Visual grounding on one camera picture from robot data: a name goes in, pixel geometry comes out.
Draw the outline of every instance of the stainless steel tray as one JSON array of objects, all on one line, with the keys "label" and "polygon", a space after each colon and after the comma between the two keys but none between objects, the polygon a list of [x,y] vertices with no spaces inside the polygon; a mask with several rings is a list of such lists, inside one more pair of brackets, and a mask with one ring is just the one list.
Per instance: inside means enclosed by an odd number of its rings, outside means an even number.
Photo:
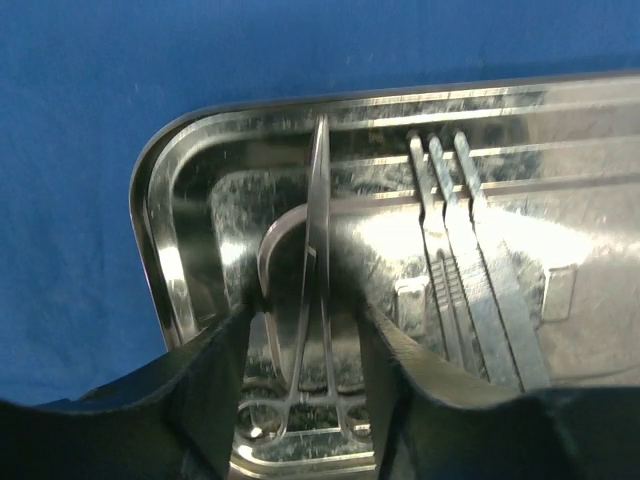
[{"label": "stainless steel tray", "polygon": [[[506,246],[499,260],[506,260],[514,282],[501,285],[524,300],[538,339],[526,348],[542,352],[550,383],[640,383],[640,76],[197,112],[145,148],[131,184],[131,215],[169,348],[220,321],[243,295],[265,297],[265,313],[252,324],[233,477],[370,478],[373,472],[368,419],[358,401],[357,329],[339,302],[330,311],[332,364],[337,395],[347,406],[305,401],[327,388],[318,322],[309,325],[302,393],[286,429],[268,402],[252,403],[283,398],[292,383],[311,139],[319,116],[326,116],[330,139],[332,278],[348,269],[407,334],[450,361],[451,324],[443,318],[454,312],[458,330],[471,318],[475,373],[494,381],[486,340],[475,337],[482,323],[477,316],[491,315],[474,310],[477,288],[471,276],[464,278],[464,255],[456,256],[463,247],[453,240],[462,235],[466,245],[472,238],[482,271],[491,270],[479,221],[465,219],[467,233],[460,234],[456,222],[445,222],[442,238],[449,238],[452,257],[443,257],[442,277],[432,264],[440,257],[425,254],[425,236],[437,228],[421,223],[425,205],[433,218],[444,218],[448,199],[453,212],[451,195],[461,212],[470,197],[474,208],[478,203],[460,166],[464,152],[454,148],[463,132],[481,184],[475,193],[487,197],[483,231]],[[423,174],[433,186],[420,183],[422,158],[412,161],[410,132],[425,150],[437,146],[428,139],[439,140],[443,169],[453,180],[444,197],[430,166]],[[437,155],[432,150],[424,158]],[[499,297],[500,279],[487,279],[483,288]],[[438,303],[442,282],[448,300]],[[450,302],[449,313],[442,301]],[[518,367],[519,347],[509,347]],[[520,388],[529,387],[521,382]]]}]

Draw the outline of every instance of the blue background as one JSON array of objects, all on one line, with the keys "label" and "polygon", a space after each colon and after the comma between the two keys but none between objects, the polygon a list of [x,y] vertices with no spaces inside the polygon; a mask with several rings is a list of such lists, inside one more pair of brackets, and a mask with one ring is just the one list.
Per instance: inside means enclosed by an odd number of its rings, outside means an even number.
[{"label": "blue background", "polygon": [[634,68],[611,0],[0,0],[0,397],[164,351],[128,213],[147,140],[229,102]]}]

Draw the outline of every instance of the shiny metal surface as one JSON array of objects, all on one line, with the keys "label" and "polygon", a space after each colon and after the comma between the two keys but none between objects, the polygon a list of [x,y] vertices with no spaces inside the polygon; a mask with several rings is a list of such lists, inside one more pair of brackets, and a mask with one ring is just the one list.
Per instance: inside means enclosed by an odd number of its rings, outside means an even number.
[{"label": "shiny metal surface", "polygon": [[[513,271],[509,251],[500,236],[500,228],[487,218],[490,217],[487,197],[481,189],[480,175],[469,156],[469,144],[462,132],[455,135],[454,148],[462,176],[471,196],[471,214],[476,234],[472,250],[484,260],[484,266],[486,266],[486,272],[491,281],[492,294],[495,296],[502,326],[508,338],[507,348],[513,355],[522,387],[524,390],[547,387],[549,386],[549,375],[533,330],[529,308],[524,301],[520,285]],[[467,215],[464,217],[461,218],[460,224],[467,226],[469,225],[466,221]],[[545,292],[548,293],[544,301],[544,309],[547,311],[550,309],[549,305],[553,303],[553,301],[549,301],[549,298],[556,297],[556,303],[559,304],[556,309],[571,304],[573,290],[567,291],[567,287],[564,285],[550,285],[547,282]]]},{"label": "shiny metal surface", "polygon": [[[343,271],[426,351],[446,356],[456,348],[445,332],[451,322],[441,318],[460,324],[466,311],[472,328],[455,258],[441,264],[442,273],[432,271],[429,243],[448,245],[452,227],[441,225],[440,188],[415,180],[410,131],[441,142],[448,193],[460,210],[472,200],[473,232],[501,318],[506,323],[505,311],[518,310],[509,302],[524,299],[551,384],[640,383],[640,77],[633,75],[376,94],[177,121],[145,149],[131,186],[136,238],[169,348],[261,292],[265,312],[252,323],[242,401],[290,391],[305,223],[318,206],[307,206],[307,195],[319,116],[330,138],[332,280],[324,329],[322,319],[309,322],[304,395],[326,394],[327,324],[337,395],[363,391],[356,324],[333,288]],[[464,160],[456,132],[468,141],[481,188],[469,185],[456,161]],[[431,205],[424,218],[423,205]],[[487,258],[494,237],[503,242],[495,263]],[[491,265],[515,274],[500,284]],[[470,349],[476,355],[469,358],[483,358],[469,338],[460,335],[463,365],[482,375],[482,365],[464,363]],[[516,342],[509,331],[507,338]],[[296,405],[285,432],[277,412],[248,411],[239,418],[232,476],[372,475],[366,412],[346,411],[341,428],[335,408]],[[344,435],[345,424],[361,435]]]}]

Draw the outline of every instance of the blue cloth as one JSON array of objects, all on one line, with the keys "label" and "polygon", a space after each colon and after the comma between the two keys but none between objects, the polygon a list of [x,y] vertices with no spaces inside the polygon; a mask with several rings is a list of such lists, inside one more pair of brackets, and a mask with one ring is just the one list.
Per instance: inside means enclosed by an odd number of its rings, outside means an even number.
[{"label": "blue cloth", "polygon": [[164,351],[128,213],[200,107],[640,66],[634,0],[0,1],[0,396],[74,398]]}]

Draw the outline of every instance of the forceps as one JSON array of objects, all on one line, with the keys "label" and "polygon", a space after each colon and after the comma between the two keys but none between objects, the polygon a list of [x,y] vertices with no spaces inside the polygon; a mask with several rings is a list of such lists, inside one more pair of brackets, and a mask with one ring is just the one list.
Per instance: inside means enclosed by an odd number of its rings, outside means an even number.
[{"label": "forceps", "polygon": [[[286,433],[291,409],[295,405],[334,406],[342,434],[358,441],[363,440],[350,430],[346,416],[350,408],[364,405],[364,395],[340,395],[333,364],[331,319],[329,316],[329,204],[331,198],[329,161],[329,119],[326,115],[321,115],[316,121],[311,151],[302,294],[290,387],[284,398],[248,399],[241,402],[238,407],[240,411],[245,408],[262,406],[278,412],[280,425],[278,431],[268,438],[269,441],[280,439]],[[317,395],[300,391],[299,388],[310,322],[320,322],[323,332],[326,389]],[[245,443],[246,439],[236,434],[236,441]]]}]

